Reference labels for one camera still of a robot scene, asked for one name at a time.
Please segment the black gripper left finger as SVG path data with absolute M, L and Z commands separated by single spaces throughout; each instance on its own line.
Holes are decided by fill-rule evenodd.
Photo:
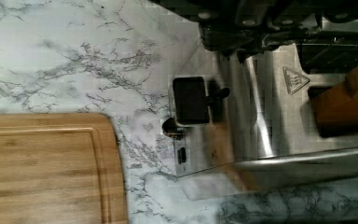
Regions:
M 254 13 L 200 12 L 199 29 L 203 46 L 230 56 L 240 54 L 240 61 L 261 52 L 257 29 L 261 15 Z

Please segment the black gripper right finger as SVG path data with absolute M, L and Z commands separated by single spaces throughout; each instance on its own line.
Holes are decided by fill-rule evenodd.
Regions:
M 274 50 L 321 32 L 322 15 L 316 0 L 278 0 L 268 11 L 263 50 Z

